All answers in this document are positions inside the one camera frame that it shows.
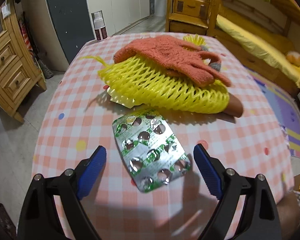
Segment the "table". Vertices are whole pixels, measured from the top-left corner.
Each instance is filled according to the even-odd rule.
[[[150,193],[138,191],[123,166],[111,127],[115,119],[131,110],[110,102],[97,75],[102,65],[93,59],[82,59],[99,55],[110,63],[114,53],[132,40],[161,34],[128,34],[101,43],[88,42],[60,82],[39,132],[32,175],[58,176],[90,157],[98,145],[106,148],[103,174],[90,195],[82,200],[104,240],[197,239],[217,205],[193,160],[193,171],[186,176]],[[169,35],[181,39],[185,34]],[[211,51],[221,55],[221,71],[233,83],[229,92],[244,105],[243,116],[234,119],[223,113],[204,115],[164,108],[159,111],[186,153],[192,155],[194,146],[201,142],[226,168],[250,177],[264,174],[278,202],[283,196],[283,184],[288,189],[293,187],[293,174],[290,152],[274,112],[240,62],[218,40],[205,37],[205,41]],[[227,238],[236,230],[243,201],[241,197]],[[73,238],[60,200],[56,200],[56,205],[66,235]]]

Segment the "empty pill blister pack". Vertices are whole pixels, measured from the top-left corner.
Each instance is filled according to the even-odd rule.
[[[112,127],[123,162],[141,192],[167,185],[189,171],[184,149],[158,111],[127,114]]]

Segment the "gray floor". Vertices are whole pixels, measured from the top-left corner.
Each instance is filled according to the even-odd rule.
[[[164,32],[165,17],[149,17],[127,33]],[[34,148],[45,112],[63,77],[63,72],[47,80],[47,90],[34,87],[31,98],[19,109],[25,117],[20,124],[0,111],[0,202],[4,204],[12,221],[17,225],[23,199],[31,181]],[[300,159],[291,157],[293,172],[300,174]]]

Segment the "floor mat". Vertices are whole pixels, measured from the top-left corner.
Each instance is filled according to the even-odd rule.
[[[289,137],[290,153],[300,158],[300,113],[293,98],[276,84],[247,68],[266,96],[280,125]]]

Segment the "dark gray door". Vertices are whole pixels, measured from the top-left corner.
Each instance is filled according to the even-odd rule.
[[[86,0],[47,0],[52,23],[69,63],[94,39]]]

